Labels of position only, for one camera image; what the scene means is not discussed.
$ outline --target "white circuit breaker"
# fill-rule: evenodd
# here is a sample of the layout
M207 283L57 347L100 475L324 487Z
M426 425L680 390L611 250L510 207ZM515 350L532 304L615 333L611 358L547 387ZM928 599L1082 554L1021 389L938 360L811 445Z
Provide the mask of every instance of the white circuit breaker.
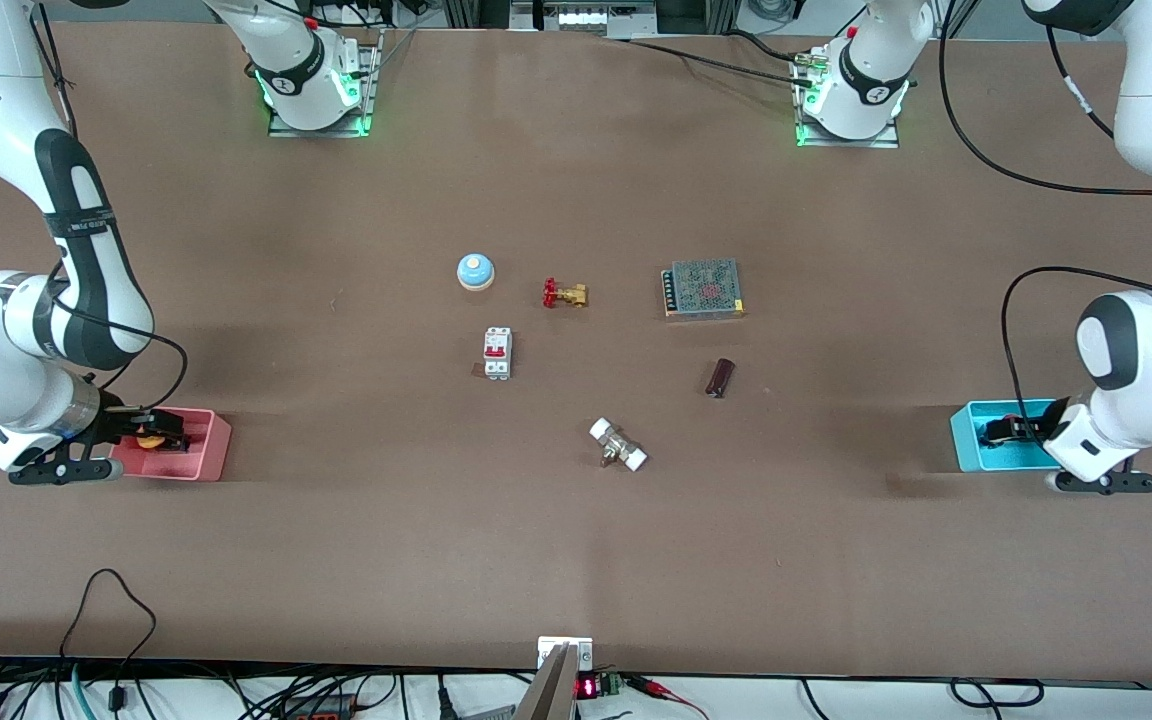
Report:
M509 328L488 328L483 339L483 369L491 381L508 381L513 356L513 333Z

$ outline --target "robot logo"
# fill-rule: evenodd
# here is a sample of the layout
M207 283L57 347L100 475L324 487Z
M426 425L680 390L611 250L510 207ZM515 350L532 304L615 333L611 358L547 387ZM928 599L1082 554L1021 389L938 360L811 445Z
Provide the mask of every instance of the robot logo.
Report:
M275 77L271 79L270 86L274 88L279 94L294 94L294 92L296 92L296 83L287 79L286 77Z

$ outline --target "red wire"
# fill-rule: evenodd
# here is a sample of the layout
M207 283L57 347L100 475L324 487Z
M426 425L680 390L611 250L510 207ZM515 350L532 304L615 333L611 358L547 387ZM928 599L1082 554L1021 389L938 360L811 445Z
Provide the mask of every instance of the red wire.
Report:
M669 688L655 682L654 680L649 680L644 687L649 697L654 697L658 700L664 702L676 702L679 705L687 705L688 707L699 712L700 717L708 720L708 712L705 712L700 707L696 706L696 703L685 700L680 694L673 692Z
M682 700L682 698L677 697L676 695L673 696L673 697L666 698L666 700L668 700L668 702L676 702L679 705L687 705L688 707L695 710L696 712L699 712L700 717L704 717L705 720L708 720L707 712L705 712L700 707L696 706L694 702Z

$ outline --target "brown capacitor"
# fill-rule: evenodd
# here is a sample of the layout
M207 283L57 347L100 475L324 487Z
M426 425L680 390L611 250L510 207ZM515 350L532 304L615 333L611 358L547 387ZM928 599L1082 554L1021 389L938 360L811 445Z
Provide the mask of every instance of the brown capacitor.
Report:
M710 397L721 397L727 393L727 382L732 380L732 371L736 369L736 363L732 363L726 357L719 357L714 365L714 374L708 378L708 386L705 387L705 395Z

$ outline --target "brown table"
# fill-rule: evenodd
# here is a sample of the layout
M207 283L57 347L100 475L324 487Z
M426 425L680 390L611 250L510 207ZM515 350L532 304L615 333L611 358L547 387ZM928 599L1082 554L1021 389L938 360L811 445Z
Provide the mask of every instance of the brown table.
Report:
M1152 281L1152 200L984 168L931 51L900 151L796 149L785 88L576 33L420 33L370 141L270 141L227 29L58 35L159 328L191 351L175 401L234 439L204 487L0 475L0 652L54 652L108 564L159 612L149 655L526 666L570 632L651 670L1152 680L1152 497L955 473L947 425L1009 393L1011 275ZM1121 48L1068 55L1109 115ZM1152 185L1041 45L955 44L950 68L998 160ZM483 295L453 276L468 251L498 265ZM748 318L662 323L658 270L725 255ZM0 181L0 268L54 256ZM543 309L548 275L590 306ZM1016 302L1030 395L1087 387L1071 331L1105 290L1036 279ZM490 324L517 332L509 382L470 374ZM719 356L738 367L714 401ZM119 388L174 372L156 347ZM598 468L600 415L643 471ZM111 584L90 612L73 652L143 632Z

